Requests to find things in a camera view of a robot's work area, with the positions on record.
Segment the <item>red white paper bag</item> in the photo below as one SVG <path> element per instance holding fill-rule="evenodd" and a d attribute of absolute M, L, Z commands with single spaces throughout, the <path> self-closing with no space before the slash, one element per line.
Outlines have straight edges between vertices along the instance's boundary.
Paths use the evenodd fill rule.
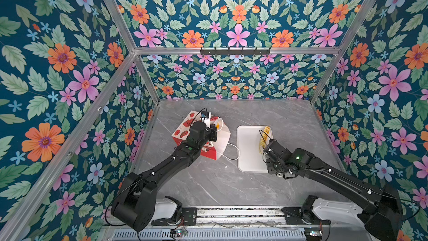
<path fill-rule="evenodd" d="M 194 122 L 197 121 L 201 121 L 201 113 L 191 110 L 172 134 L 172 138 L 177 145 L 180 145 L 183 141 L 187 139 L 189 135 L 189 128 Z M 210 158 L 212 160 L 218 160 L 224 155 L 225 149 L 229 144 L 231 132 L 221 117 L 212 115 L 210 125 L 214 125 L 217 129 L 217 141 L 208 142 L 202 148 L 201 156 Z"/>

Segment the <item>long ridged fake bread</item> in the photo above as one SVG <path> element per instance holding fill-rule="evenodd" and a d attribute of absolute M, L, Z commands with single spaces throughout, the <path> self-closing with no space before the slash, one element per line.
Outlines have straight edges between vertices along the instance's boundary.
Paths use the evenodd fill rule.
<path fill-rule="evenodd" d="M 265 147 L 269 144 L 269 140 L 272 138 L 272 129 L 269 126 L 259 130 L 260 141 L 259 141 L 259 152 L 263 154 Z"/>

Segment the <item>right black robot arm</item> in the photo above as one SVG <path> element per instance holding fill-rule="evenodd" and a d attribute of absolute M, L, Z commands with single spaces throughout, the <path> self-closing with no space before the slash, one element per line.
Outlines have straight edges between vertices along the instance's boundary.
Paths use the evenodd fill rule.
<path fill-rule="evenodd" d="M 263 155 L 269 174 L 281 174 L 286 180 L 301 176 L 327 186 L 362 209 L 357 218 L 368 233 L 380 241 L 397 240 L 403 208 L 394 187 L 371 185 L 343 173 L 302 148 L 290 152 L 276 139 L 269 140 Z"/>

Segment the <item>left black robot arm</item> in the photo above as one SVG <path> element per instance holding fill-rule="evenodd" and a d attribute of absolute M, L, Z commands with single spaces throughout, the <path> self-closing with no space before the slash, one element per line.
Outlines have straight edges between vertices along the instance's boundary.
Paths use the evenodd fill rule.
<path fill-rule="evenodd" d="M 135 231 L 142 231 L 154 219 L 160 188 L 180 171 L 191 166 L 209 141 L 217 140 L 215 126 L 197 121 L 174 152 L 157 166 L 140 174 L 130 173 L 111 203 L 111 215 Z"/>

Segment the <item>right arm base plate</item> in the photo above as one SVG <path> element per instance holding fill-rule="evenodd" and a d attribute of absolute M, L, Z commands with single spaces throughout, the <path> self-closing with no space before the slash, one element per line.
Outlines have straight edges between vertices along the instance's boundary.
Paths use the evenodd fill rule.
<path fill-rule="evenodd" d="M 311 210 L 303 209 L 299 206 L 283 207 L 286 223 L 289 225 L 306 224 L 306 225 L 330 225 L 330 220 L 321 220 Z"/>

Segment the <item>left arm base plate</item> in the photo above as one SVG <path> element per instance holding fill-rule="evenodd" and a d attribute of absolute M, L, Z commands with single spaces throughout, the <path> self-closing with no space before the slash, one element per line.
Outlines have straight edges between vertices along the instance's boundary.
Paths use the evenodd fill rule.
<path fill-rule="evenodd" d="M 197 222 L 197 208 L 182 208 L 179 212 L 175 212 L 173 217 L 169 219 L 158 219 L 151 222 L 151 226 L 194 226 Z"/>

